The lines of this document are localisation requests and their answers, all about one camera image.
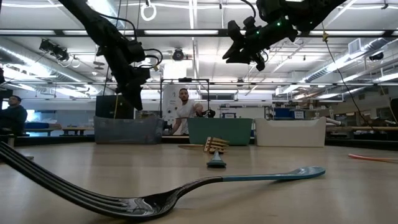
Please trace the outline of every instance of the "teal bin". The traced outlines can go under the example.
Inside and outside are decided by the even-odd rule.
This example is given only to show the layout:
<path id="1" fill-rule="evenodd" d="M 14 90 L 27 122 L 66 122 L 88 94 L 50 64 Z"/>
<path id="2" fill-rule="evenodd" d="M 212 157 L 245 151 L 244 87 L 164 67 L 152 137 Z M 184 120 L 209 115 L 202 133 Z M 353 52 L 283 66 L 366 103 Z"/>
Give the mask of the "teal bin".
<path id="1" fill-rule="evenodd" d="M 229 141 L 230 146 L 247 146 L 250 142 L 253 119 L 189 118 L 191 144 L 206 144 L 208 137 Z"/>

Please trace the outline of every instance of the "man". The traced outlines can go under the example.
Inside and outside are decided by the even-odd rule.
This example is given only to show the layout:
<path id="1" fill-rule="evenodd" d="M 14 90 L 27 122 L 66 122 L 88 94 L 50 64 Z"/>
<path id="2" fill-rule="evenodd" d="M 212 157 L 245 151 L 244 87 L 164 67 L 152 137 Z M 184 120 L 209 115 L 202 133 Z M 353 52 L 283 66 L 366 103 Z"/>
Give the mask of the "man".
<path id="1" fill-rule="evenodd" d="M 201 104 L 195 104 L 193 100 L 189 100 L 189 94 L 186 88 L 180 90 L 178 97 L 182 101 L 182 106 L 177 110 L 177 119 L 175 120 L 171 135 L 173 135 L 180 126 L 181 134 L 188 134 L 188 118 L 193 118 L 196 113 L 201 114 L 203 111 L 203 106 Z"/>
<path id="2" fill-rule="evenodd" d="M 27 111 L 21 106 L 19 96 L 8 99 L 9 107 L 0 113 L 0 134 L 20 135 L 24 131 Z"/>

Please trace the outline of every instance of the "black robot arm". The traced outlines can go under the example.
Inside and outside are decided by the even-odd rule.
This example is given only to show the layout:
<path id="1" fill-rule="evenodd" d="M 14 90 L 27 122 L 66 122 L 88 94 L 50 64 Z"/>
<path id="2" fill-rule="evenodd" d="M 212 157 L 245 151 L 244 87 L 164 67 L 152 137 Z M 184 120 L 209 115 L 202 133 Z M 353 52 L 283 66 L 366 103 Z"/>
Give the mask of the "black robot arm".
<path id="1" fill-rule="evenodd" d="M 97 56 L 104 55 L 112 75 L 115 77 L 117 93 L 142 110 L 141 85 L 150 78 L 149 68 L 132 67 L 146 55 L 140 42 L 128 40 L 100 13 L 92 10 L 82 0 L 59 0 L 85 27 L 87 34 L 99 46 Z"/>
<path id="2" fill-rule="evenodd" d="M 265 68 L 261 53 L 264 49 L 284 38 L 294 41 L 298 30 L 310 32 L 318 26 L 337 6 L 346 0 L 257 0 L 259 17 L 268 23 L 265 27 L 255 26 L 252 16 L 243 22 L 246 33 L 235 21 L 228 23 L 228 35 L 233 44 L 225 53 L 226 63 L 257 63 L 256 68 Z"/>

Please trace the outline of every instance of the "ceiling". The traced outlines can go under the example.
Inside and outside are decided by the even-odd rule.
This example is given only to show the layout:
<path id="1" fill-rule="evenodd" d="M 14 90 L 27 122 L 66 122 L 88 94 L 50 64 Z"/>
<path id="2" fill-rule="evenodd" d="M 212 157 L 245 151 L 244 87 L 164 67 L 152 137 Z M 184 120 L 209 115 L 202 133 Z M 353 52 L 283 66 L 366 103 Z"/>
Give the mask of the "ceiling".
<path id="1" fill-rule="evenodd" d="M 152 0 L 152 3 L 164 4 L 157 6 L 157 14 L 151 21 L 144 21 L 139 13 L 137 5 L 139 1 L 128 1 L 132 6 L 126 6 L 127 1 L 121 1 L 120 17 L 127 18 L 135 24 L 138 29 L 191 29 L 189 0 Z M 240 8 L 221 9 L 198 9 L 194 17 L 195 29 L 221 29 L 226 28 L 228 21 L 235 20 L 238 25 L 243 26 L 243 20 L 252 14 L 250 8 L 238 0 L 222 0 L 224 6 Z M 382 10 L 383 0 L 357 0 L 346 11 L 339 15 L 342 8 L 335 9 L 326 19 L 327 29 L 397 29 L 398 27 L 398 0 L 388 0 L 389 8 Z M 47 7 L 59 4 L 56 0 L 3 0 L 6 4 L 15 4 L 13 7 L 2 7 L 0 13 L 0 29 L 83 29 L 83 26 L 64 7 Z M 198 7 L 218 6 L 219 0 L 198 0 Z M 114 1 L 116 8 L 119 0 Z M 151 9 L 146 9 L 147 17 Z M 257 17 L 257 25 L 265 25 Z M 27 48 L 38 54 L 42 54 L 39 45 L 43 37 L 7 37 L 7 39 Z M 103 82 L 106 69 L 95 70 L 93 62 L 106 63 L 103 57 L 95 59 L 94 52 L 96 45 L 88 37 L 50 37 L 52 42 L 66 47 L 68 52 L 76 55 L 81 65 L 78 68 L 69 69 L 86 76 L 87 78 Z M 328 49 L 321 38 L 301 38 L 292 43 L 288 39 L 281 40 L 273 45 L 269 52 L 269 61 L 266 69 L 258 72 L 251 69 L 252 65 L 226 64 L 222 55 L 229 49 L 232 40 L 228 37 L 196 37 L 198 46 L 198 78 L 209 78 L 216 82 L 236 81 L 237 78 L 245 78 L 247 82 L 297 82 L 308 71 L 322 66 L 331 59 Z M 332 38 L 329 46 L 334 55 L 338 55 L 348 49 L 348 44 L 354 38 Z M 182 48 L 184 53 L 193 54 L 193 42 L 191 37 L 139 37 L 145 48 L 159 49 L 161 52 L 173 51 L 175 48 Z M 397 50 L 389 47 L 386 50 L 386 58 L 394 58 Z M 380 62 L 366 63 L 367 68 Z M 363 71 L 364 60 L 358 60 L 346 67 L 341 68 L 344 75 L 352 75 Z M 152 72 L 154 80 L 159 79 L 159 73 Z M 193 77 L 193 70 L 188 71 L 188 76 Z M 329 74 L 328 79 L 323 82 L 335 82 L 335 73 Z M 259 86 L 259 89 L 275 89 L 276 86 Z"/>

